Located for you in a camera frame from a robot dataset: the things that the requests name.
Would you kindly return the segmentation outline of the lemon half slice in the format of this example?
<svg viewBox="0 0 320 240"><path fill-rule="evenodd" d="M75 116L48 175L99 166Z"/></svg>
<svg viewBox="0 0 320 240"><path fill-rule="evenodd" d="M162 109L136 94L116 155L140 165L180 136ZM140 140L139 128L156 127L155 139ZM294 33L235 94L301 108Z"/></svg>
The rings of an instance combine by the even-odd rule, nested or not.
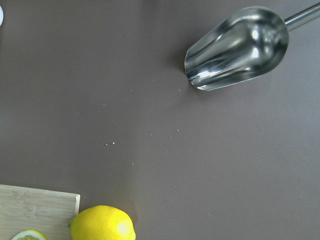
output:
<svg viewBox="0 0 320 240"><path fill-rule="evenodd" d="M14 235L11 240L47 240L39 231L28 229Z"/></svg>

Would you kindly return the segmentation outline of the bamboo cutting board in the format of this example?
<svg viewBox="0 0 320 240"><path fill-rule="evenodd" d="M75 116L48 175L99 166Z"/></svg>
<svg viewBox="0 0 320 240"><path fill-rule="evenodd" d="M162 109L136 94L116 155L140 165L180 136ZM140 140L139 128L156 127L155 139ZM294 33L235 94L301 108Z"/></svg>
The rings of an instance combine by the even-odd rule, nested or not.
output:
<svg viewBox="0 0 320 240"><path fill-rule="evenodd" d="M80 198L76 193L2 184L0 238L10 240L35 230L48 240L70 240L69 224L79 212Z"/></svg>

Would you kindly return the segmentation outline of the yellow lemon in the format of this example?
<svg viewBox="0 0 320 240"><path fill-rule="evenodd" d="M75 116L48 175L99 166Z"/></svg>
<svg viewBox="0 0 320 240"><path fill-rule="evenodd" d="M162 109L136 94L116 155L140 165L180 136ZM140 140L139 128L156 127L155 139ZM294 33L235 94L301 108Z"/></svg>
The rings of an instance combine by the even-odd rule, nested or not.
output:
<svg viewBox="0 0 320 240"><path fill-rule="evenodd" d="M80 212L69 225L73 240L135 240L130 216L112 206L97 205Z"/></svg>

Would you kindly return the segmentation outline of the steel scoop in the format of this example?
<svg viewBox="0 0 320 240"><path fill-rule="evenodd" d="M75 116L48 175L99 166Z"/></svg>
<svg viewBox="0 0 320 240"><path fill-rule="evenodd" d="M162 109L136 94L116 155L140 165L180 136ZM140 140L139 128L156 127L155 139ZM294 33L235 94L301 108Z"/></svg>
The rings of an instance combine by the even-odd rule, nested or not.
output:
<svg viewBox="0 0 320 240"><path fill-rule="evenodd" d="M319 3L287 19L263 6L238 10L187 50L185 75L193 87L203 91L264 75L285 57L289 32L319 16Z"/></svg>

